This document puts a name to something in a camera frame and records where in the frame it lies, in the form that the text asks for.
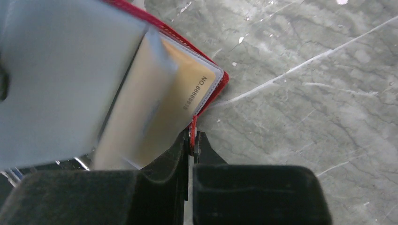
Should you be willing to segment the red leather card holder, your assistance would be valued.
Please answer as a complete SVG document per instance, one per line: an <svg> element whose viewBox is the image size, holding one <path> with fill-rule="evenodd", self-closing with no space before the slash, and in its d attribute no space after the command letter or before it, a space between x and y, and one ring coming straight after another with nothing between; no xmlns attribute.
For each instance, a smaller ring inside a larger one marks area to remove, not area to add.
<svg viewBox="0 0 398 225"><path fill-rule="evenodd" d="M125 0L1 1L0 168L95 154L149 29L222 72L193 127L229 76L158 18Z"/></svg>

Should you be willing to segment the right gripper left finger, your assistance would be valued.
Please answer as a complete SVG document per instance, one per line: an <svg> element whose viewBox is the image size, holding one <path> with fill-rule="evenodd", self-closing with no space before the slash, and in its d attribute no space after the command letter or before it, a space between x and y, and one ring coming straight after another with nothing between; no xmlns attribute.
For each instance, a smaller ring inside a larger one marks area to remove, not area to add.
<svg viewBox="0 0 398 225"><path fill-rule="evenodd" d="M188 191L187 131L140 170L26 174L0 209L3 225L181 225Z"/></svg>

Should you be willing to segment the gold VIP credit card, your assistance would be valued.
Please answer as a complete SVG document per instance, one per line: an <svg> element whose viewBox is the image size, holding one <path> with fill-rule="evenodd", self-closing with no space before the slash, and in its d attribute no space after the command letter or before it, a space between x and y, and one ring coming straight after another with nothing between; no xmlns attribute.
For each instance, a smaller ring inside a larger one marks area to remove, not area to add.
<svg viewBox="0 0 398 225"><path fill-rule="evenodd" d="M116 97L92 161L94 170L130 169L158 109L176 78L159 32L144 35Z"/></svg>
<svg viewBox="0 0 398 225"><path fill-rule="evenodd" d="M139 152L130 159L137 169L147 166L173 145L180 132L190 124L214 82L222 75L219 69L176 42L166 38L162 42L179 68Z"/></svg>

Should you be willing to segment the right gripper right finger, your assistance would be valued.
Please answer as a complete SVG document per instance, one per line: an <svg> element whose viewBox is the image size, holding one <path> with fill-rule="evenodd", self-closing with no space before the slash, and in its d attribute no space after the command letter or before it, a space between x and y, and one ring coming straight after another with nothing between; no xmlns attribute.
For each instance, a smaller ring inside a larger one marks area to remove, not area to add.
<svg viewBox="0 0 398 225"><path fill-rule="evenodd" d="M318 178L298 165L229 165L200 132L194 150L196 225L330 225Z"/></svg>

